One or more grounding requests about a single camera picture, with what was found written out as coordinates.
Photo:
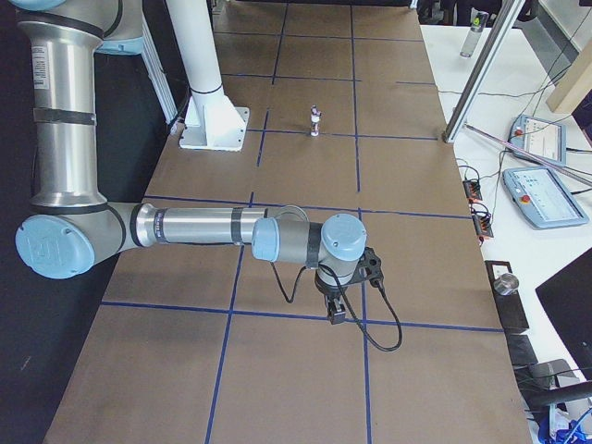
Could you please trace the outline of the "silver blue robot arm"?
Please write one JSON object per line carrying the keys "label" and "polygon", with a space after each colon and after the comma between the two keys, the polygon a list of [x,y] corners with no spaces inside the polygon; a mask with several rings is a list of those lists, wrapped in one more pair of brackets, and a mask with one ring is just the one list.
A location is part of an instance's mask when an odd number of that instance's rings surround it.
{"label": "silver blue robot arm", "polygon": [[133,248],[248,245],[256,259],[314,270],[330,322],[353,316],[345,290],[365,280],[371,254],[355,216],[338,214],[320,224],[293,205],[157,208],[111,203],[99,192],[94,55],[142,50],[141,2],[18,1],[15,7],[18,26],[31,41],[40,168],[34,215],[16,232],[28,267],[64,279]]}

